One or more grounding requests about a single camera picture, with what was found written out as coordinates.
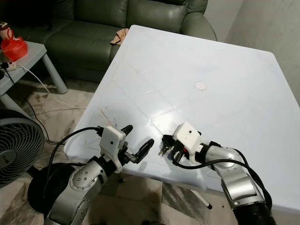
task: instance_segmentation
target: white wall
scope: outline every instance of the white wall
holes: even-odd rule
[[[300,0],[244,0],[226,41],[273,52],[300,105]]]
[[[243,0],[209,0],[205,17],[213,27],[217,40],[224,42]]]

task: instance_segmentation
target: white table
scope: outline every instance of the white table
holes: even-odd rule
[[[17,65],[21,65],[26,67],[27,69],[30,69],[34,64],[37,63],[40,59],[43,60],[44,65],[46,66],[46,69],[52,78],[57,91],[60,94],[64,94],[68,91],[65,83],[61,79],[60,75],[56,71],[54,65],[50,61],[48,55],[46,54],[47,50],[44,45],[39,43],[33,43],[33,42],[26,42],[28,46],[28,52],[25,56],[21,57],[16,61]],[[13,81],[16,83],[18,80],[20,80],[27,71],[23,68],[18,67],[16,70],[9,71],[9,75],[13,79]],[[6,94],[7,90],[13,86],[12,81],[9,79],[9,77],[6,75],[3,79],[0,80],[0,101],[3,102],[3,104],[8,109],[13,109],[18,112],[21,112],[25,115],[27,115],[23,109],[20,108],[20,106],[17,105],[17,103],[14,102],[14,100]]]
[[[207,89],[196,89],[196,82]],[[222,191],[214,171],[180,169],[158,156],[162,134],[185,121],[208,140],[241,150],[275,209],[300,211],[300,109],[270,52],[132,26],[75,129],[132,124],[133,152],[149,138],[155,144],[123,172]],[[81,133],[64,151],[86,162],[99,156],[99,137]]]

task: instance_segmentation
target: wire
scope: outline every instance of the wire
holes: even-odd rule
[[[21,65],[17,65],[17,67],[21,67],[21,68],[23,68],[23,69],[26,69],[28,72],[30,72],[42,85],[43,85],[43,87],[46,89],[46,91],[50,94],[50,96],[52,96],[52,98],[55,100],[55,101],[57,101],[57,102],[59,102],[59,103],[62,103],[62,104],[65,104],[65,105],[68,105],[68,106],[70,106],[70,107],[72,107],[72,108],[75,108],[75,109],[86,109],[86,108],[82,108],[82,107],[78,107],[78,106],[74,106],[74,105],[70,105],[70,104],[68,104],[68,103],[65,103],[65,102],[62,102],[62,101],[60,101],[60,100],[58,100],[48,89],[47,89],[47,87],[44,85],[44,83],[33,73],[33,72],[31,72],[29,69],[27,69],[26,67],[24,67],[24,66],[21,66]]]
[[[14,82],[14,80],[11,78],[11,76],[9,75],[8,71],[6,70],[6,68],[4,69],[5,72],[7,73],[9,79],[12,81],[12,83],[14,84],[14,87],[16,88],[16,90],[19,92],[19,95],[27,102],[27,104],[30,106],[34,117],[36,118],[36,120],[42,125],[42,127],[44,128],[44,131],[46,133],[47,136],[47,141],[49,142],[49,144],[58,144],[58,142],[55,141],[51,141],[47,132],[47,129],[45,128],[45,126],[42,124],[42,122],[37,118],[36,112],[34,111],[32,105],[29,103],[29,101],[24,97],[24,95],[22,94],[22,92],[18,89],[16,83]]]
[[[52,165],[52,162],[53,162],[53,159],[54,159],[54,155],[57,151],[57,149],[62,145],[62,143],[64,143],[67,139],[69,139],[70,137],[82,132],[82,131],[85,131],[85,130],[96,130],[97,133],[98,132],[101,132],[101,129],[103,129],[102,127],[86,127],[86,128],[82,128],[82,129],[79,129],[69,135],[67,135],[66,137],[64,137],[56,146],[55,148],[53,149],[52,153],[51,153],[51,156],[50,156],[50,159],[49,159],[49,164],[48,164],[48,172],[47,172],[47,178],[46,180],[49,179],[49,176],[50,176],[50,169],[51,169],[51,165]]]
[[[43,198],[45,199],[45,193],[46,193],[46,188],[47,185],[49,184],[49,181],[52,179],[52,177],[55,175],[55,173],[57,173],[57,171],[59,171],[61,168],[67,166],[67,165],[73,165],[73,166],[83,166],[85,165],[84,163],[65,163],[63,165],[61,165],[60,167],[58,167],[49,177],[49,179],[47,179],[45,186],[44,186],[44,191],[43,191]]]
[[[264,187],[263,182],[260,179],[260,177],[258,176],[258,174],[248,165],[248,162],[246,161],[246,158],[244,157],[244,155],[242,153],[241,153],[241,156],[242,156],[243,160],[245,161],[245,163],[242,163],[240,161],[233,160],[233,159],[217,159],[217,160],[212,160],[212,161],[209,161],[209,162],[206,162],[206,163],[203,163],[203,164],[200,164],[200,165],[195,165],[195,166],[187,166],[187,165],[182,165],[182,164],[178,163],[175,160],[175,154],[176,153],[177,153],[176,151],[172,151],[172,153],[171,153],[172,162],[173,162],[174,165],[179,166],[180,168],[183,168],[183,169],[188,169],[188,170],[201,169],[201,168],[207,167],[209,165],[214,165],[216,163],[235,163],[235,164],[238,164],[238,165],[241,165],[241,166],[245,167],[249,171],[250,175],[253,177],[253,180],[262,189],[262,192],[263,192],[263,195],[264,195],[264,198],[265,198],[265,201],[266,201],[266,205],[269,208],[269,210],[271,210],[271,208],[272,208],[271,195],[269,194],[269,192]]]

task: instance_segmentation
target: power strip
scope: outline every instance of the power strip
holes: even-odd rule
[[[6,69],[7,71],[12,71],[17,69],[17,63],[16,62],[8,62],[8,68]]]

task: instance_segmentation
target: brown cloth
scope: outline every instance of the brown cloth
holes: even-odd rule
[[[117,32],[117,35],[114,37],[114,39],[111,41],[111,44],[114,45],[121,45],[124,41],[124,38],[126,37],[127,33],[128,33],[129,29],[128,28],[124,28],[121,29]]]

